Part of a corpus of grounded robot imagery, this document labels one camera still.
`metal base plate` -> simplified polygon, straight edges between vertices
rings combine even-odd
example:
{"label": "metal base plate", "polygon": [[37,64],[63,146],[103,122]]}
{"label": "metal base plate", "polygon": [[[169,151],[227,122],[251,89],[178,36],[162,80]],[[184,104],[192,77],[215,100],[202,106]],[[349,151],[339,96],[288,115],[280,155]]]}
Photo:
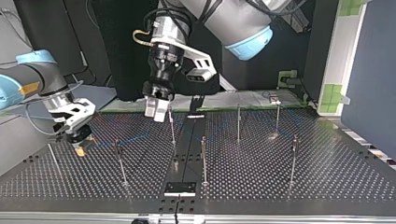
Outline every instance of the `metal base plate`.
{"label": "metal base plate", "polygon": [[[312,110],[282,109],[276,137],[275,110],[242,111],[239,143],[236,111],[186,116],[174,115],[177,153],[195,158],[206,136],[207,186],[198,162],[185,160],[176,170],[169,123],[108,114],[92,121],[99,143],[87,157],[60,144],[59,170],[43,150],[2,176],[0,212],[396,217],[396,173]],[[295,134],[301,150],[291,184]],[[128,187],[121,184],[115,138],[127,149]],[[197,183],[194,198],[164,197],[166,183],[183,181]]]}

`vertical rod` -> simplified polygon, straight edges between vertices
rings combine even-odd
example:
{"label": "vertical rod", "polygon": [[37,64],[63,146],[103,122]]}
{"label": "vertical rod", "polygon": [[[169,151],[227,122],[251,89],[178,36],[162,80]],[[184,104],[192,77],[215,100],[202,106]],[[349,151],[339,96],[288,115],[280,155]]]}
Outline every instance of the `vertical rod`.
{"label": "vertical rod", "polygon": [[238,142],[241,140],[241,106],[238,105]]}
{"label": "vertical rod", "polygon": [[53,161],[55,162],[56,168],[58,169],[58,172],[62,177],[61,167],[59,166],[59,162],[56,159],[55,153],[53,152],[52,145],[50,143],[48,143],[47,146],[49,147],[49,152],[50,152],[50,155],[52,156]]}
{"label": "vertical rod", "polygon": [[49,147],[50,155],[52,156],[53,161],[55,161],[55,163],[58,165],[58,160],[56,159],[55,153],[53,152],[52,145],[48,143],[47,146]]}
{"label": "vertical rod", "polygon": [[280,104],[277,104],[277,109],[276,109],[276,134],[279,133],[279,116],[280,116]]}
{"label": "vertical rod", "polygon": [[123,167],[122,159],[120,159],[120,167],[121,167],[121,170],[122,170],[122,177],[124,179],[123,185],[124,186],[128,186],[129,184],[128,184],[128,181],[126,180],[126,174],[125,174],[125,169]]}
{"label": "vertical rod", "polygon": [[295,164],[296,164],[296,158],[298,155],[298,152],[300,150],[300,139],[298,138],[298,135],[295,134],[293,138],[293,164],[291,166],[291,175],[290,175],[290,184],[292,185],[294,183],[294,171],[295,171]]}
{"label": "vertical rod", "polygon": [[114,143],[114,150],[115,150],[116,158],[118,159],[118,161],[120,163],[120,168],[121,168],[122,178],[123,178],[122,185],[124,187],[126,187],[129,184],[128,184],[128,181],[126,180],[125,168],[124,168],[123,162],[122,162],[122,148],[120,147],[120,139],[119,138],[117,138],[116,142]]}
{"label": "vertical rod", "polygon": [[175,145],[176,144],[176,138],[175,138],[174,120],[173,120],[173,117],[172,117],[172,106],[169,106],[169,121],[171,123],[171,129],[172,129],[172,143]]}
{"label": "vertical rod", "polygon": [[201,156],[204,163],[204,185],[208,185],[207,183],[207,176],[206,176],[206,137],[202,137],[201,141]]}

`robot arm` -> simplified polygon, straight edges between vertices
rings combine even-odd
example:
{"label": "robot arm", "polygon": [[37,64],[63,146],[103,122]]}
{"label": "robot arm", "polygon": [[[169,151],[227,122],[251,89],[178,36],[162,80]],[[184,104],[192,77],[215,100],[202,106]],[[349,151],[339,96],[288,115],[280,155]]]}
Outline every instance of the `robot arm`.
{"label": "robot arm", "polygon": [[[148,63],[150,80],[143,94],[147,98],[146,116],[163,122],[169,103],[174,100],[173,78],[184,58],[193,60],[196,68],[186,76],[189,81],[206,82],[217,72],[211,57],[188,47],[192,15],[202,22],[237,58],[247,61],[256,56],[273,36],[272,19],[258,8],[282,10],[290,0],[160,0],[159,8],[147,18],[152,33],[150,43],[135,41],[150,47]],[[148,34],[137,31],[135,34]]]}
{"label": "robot arm", "polygon": [[57,63],[46,50],[39,50],[17,57],[18,65],[0,69],[0,110],[21,103],[38,94],[57,125],[57,135],[65,133],[79,156],[85,155],[84,148],[91,140],[91,129],[87,123],[92,119],[95,105],[87,99],[75,99],[60,74]]}

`cable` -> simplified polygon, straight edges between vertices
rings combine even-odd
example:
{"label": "cable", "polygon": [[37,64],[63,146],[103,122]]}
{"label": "cable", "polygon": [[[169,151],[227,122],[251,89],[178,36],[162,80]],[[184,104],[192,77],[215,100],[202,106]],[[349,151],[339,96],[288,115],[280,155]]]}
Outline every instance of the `cable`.
{"label": "cable", "polygon": [[147,42],[147,41],[143,41],[143,40],[138,39],[138,38],[136,37],[136,35],[149,35],[149,32],[144,32],[144,31],[141,31],[141,30],[135,30],[135,31],[132,33],[132,38],[134,39],[134,42],[136,42],[136,43],[138,43],[138,44],[140,44],[140,45],[149,46],[149,47],[153,47],[153,46],[154,46],[153,43],[149,43],[149,42]]}
{"label": "cable", "polygon": [[166,1],[166,3],[169,4],[169,6],[171,6],[171,7],[180,8],[180,9],[185,8],[185,7],[178,7],[178,6],[176,6],[176,5],[172,4],[172,3],[170,3],[169,0],[165,0],[165,1]]}
{"label": "cable", "polygon": [[12,63],[17,63],[17,61],[9,62],[9,63],[0,63],[0,65],[12,64]]}
{"label": "cable", "polygon": [[90,1],[90,0],[86,0],[86,1],[85,1],[85,11],[87,12],[88,18],[90,18],[90,21],[92,22],[92,24],[95,25],[96,28],[100,29],[99,26],[98,26],[98,24],[96,24],[96,22],[95,22],[95,21],[93,20],[93,18],[91,17],[91,13],[90,13],[90,11],[88,10],[89,1]]}
{"label": "cable", "polygon": [[87,68],[88,68],[88,71],[90,71],[91,75],[93,76],[93,82],[87,83],[87,85],[92,85],[93,83],[95,83],[98,80],[98,78],[97,78],[96,74],[89,67],[87,67]]}
{"label": "cable", "polygon": [[204,9],[202,10],[202,14],[201,14],[201,16],[199,17],[198,22],[204,20],[204,18],[205,18],[205,16],[206,16],[206,13],[207,13],[207,11],[209,10],[211,4],[212,4],[212,0],[206,0]]}
{"label": "cable", "polygon": [[112,74],[108,75],[108,77],[105,79],[105,83],[103,85],[108,87],[112,78],[113,78]]}
{"label": "cable", "polygon": [[154,10],[150,11],[145,16],[145,18],[144,18],[144,27],[145,27],[145,29],[148,30],[148,31],[151,31],[151,22],[149,23],[149,18],[151,16],[153,16],[154,14],[156,14],[157,12],[164,11],[172,19],[172,21],[175,23],[177,28],[183,34],[183,37],[184,37],[186,43],[189,42],[189,36],[187,35],[186,31],[184,31],[183,27],[180,25],[180,22],[178,22],[178,20],[176,19],[175,15],[171,11],[178,12],[178,13],[180,13],[180,14],[182,14],[182,15],[187,17],[188,25],[191,27],[189,35],[192,32],[192,18],[191,18],[191,16],[183,9],[180,9],[180,8],[177,8],[177,7],[176,8],[168,7],[168,5],[166,5],[166,3],[165,3],[165,0],[160,0],[160,1],[161,1],[161,4],[163,5],[163,8],[154,9]]}
{"label": "cable", "polygon": [[3,16],[4,19],[6,19],[7,23],[9,24],[9,26],[14,30],[15,34],[18,36],[18,38],[21,40],[21,42],[23,44],[25,44],[29,49],[33,50],[32,45],[30,45],[30,43],[28,43],[25,39],[23,39],[23,37],[20,35],[20,33],[18,33],[17,29],[15,28],[15,26],[12,24],[12,22],[9,20],[9,18],[6,16],[5,12],[9,12],[11,13],[11,10],[7,9],[5,10],[4,8],[0,7],[1,15]]}
{"label": "cable", "polygon": [[58,130],[58,132],[56,132],[56,133],[47,133],[47,132],[41,130],[40,128],[38,128],[37,125],[35,125],[35,123],[34,123],[34,122],[32,121],[32,119],[30,118],[30,114],[29,114],[29,105],[30,105],[30,104],[25,105],[25,114],[26,114],[26,118],[29,120],[29,122],[32,124],[32,126],[33,126],[36,130],[38,130],[40,133],[43,133],[44,135],[49,135],[49,136],[58,135],[59,133],[62,132],[62,129],[60,129],[60,130]]}
{"label": "cable", "polygon": [[72,74],[72,77],[76,81],[76,83],[78,83],[78,79],[76,78],[76,76],[74,74]]}
{"label": "cable", "polygon": [[302,0],[299,4],[297,4],[297,6],[295,8],[288,10],[288,11],[281,11],[281,12],[274,12],[274,11],[268,10],[267,8],[260,6],[255,0],[246,0],[246,1],[251,6],[255,7],[259,11],[261,11],[269,16],[287,16],[287,15],[290,15],[290,14],[293,14],[294,12],[296,12],[308,0]]}
{"label": "cable", "polygon": [[311,101],[312,101],[312,103],[315,105],[315,107],[318,108],[318,105],[317,105],[317,103],[315,103],[314,98],[312,98],[312,96],[309,94],[308,90],[306,89],[305,84],[303,83],[303,79],[300,78],[300,77],[299,77],[299,79],[300,79],[300,81],[301,81],[301,85],[303,86],[303,89],[304,89],[305,93],[306,93],[306,94],[308,95],[308,97],[311,99]]}

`black cable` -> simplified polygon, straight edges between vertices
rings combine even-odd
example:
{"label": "black cable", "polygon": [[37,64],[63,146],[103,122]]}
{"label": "black cable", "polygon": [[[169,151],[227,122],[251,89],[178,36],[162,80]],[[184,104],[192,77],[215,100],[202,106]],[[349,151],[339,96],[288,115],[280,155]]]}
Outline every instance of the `black cable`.
{"label": "black cable", "polygon": [[209,10],[211,4],[212,4],[212,0],[206,0],[204,9],[203,9],[203,11],[202,11],[201,16],[200,16],[199,19],[198,19],[198,22],[204,20],[204,18],[205,18],[205,16],[206,16],[206,13],[207,13],[207,11]]}
{"label": "black cable", "polygon": [[306,93],[306,94],[308,95],[308,97],[311,99],[310,101],[312,101],[312,103],[315,105],[315,107],[318,108],[318,105],[317,105],[317,103],[315,103],[314,98],[312,98],[311,94],[309,94],[308,90],[306,89],[305,84],[303,83],[303,79],[300,78],[300,77],[299,77],[299,79],[300,79],[300,81],[301,81],[301,85],[303,86],[303,89],[304,89],[305,93]]}
{"label": "black cable", "polygon": [[[163,4],[164,8],[169,8],[168,5],[166,5],[165,0],[160,0],[161,4]],[[183,34],[184,36],[184,40],[187,42],[189,42],[189,36],[187,35],[186,31],[183,29],[183,27],[180,25],[180,23],[178,22],[178,20],[175,18],[175,15],[169,11],[166,10],[166,13],[168,14],[168,16],[172,19],[172,21],[175,23],[175,25],[177,26],[177,28],[180,30],[180,32]]]}
{"label": "black cable", "polygon": [[281,12],[274,12],[274,11],[268,10],[267,8],[260,6],[255,0],[246,0],[246,1],[251,6],[255,7],[259,11],[261,11],[269,16],[287,16],[287,15],[290,15],[290,14],[293,14],[294,12],[296,12],[308,0],[301,1],[299,4],[297,4],[297,6],[294,9],[291,9],[288,11],[281,11]]}
{"label": "black cable", "polygon": [[87,68],[88,68],[88,71],[90,71],[91,75],[93,76],[93,81],[90,83],[87,83],[86,85],[92,85],[93,83],[95,83],[98,80],[98,77],[89,67],[87,67]]}
{"label": "black cable", "polygon": [[180,23],[178,22],[178,20],[176,19],[175,15],[173,13],[171,13],[171,11],[173,12],[177,12],[180,13],[182,15],[185,15],[187,17],[187,21],[188,21],[188,25],[190,27],[192,27],[192,18],[191,15],[188,14],[186,12],[186,10],[180,9],[180,8],[170,8],[168,7],[168,5],[166,5],[166,3],[164,2],[164,0],[160,0],[163,8],[157,8],[154,9],[152,11],[150,11],[145,18],[143,19],[144,22],[144,27],[146,30],[150,31],[151,30],[151,26],[152,26],[152,22],[149,20],[150,17],[152,17],[153,15],[157,14],[158,12],[166,12],[166,14],[172,19],[172,21],[175,23],[175,25],[177,26],[177,28],[180,30],[180,32],[183,34],[183,37],[185,38],[186,42],[189,41],[189,35],[192,32],[192,28],[190,29],[189,35],[187,35],[187,33],[184,31],[184,29],[182,28],[182,26],[180,25]]}
{"label": "black cable", "polygon": [[166,3],[169,4],[169,6],[171,6],[171,7],[180,8],[180,9],[185,8],[185,7],[178,7],[178,6],[176,6],[176,5],[172,4],[172,3],[170,3],[169,0],[165,0],[165,1],[166,1]]}

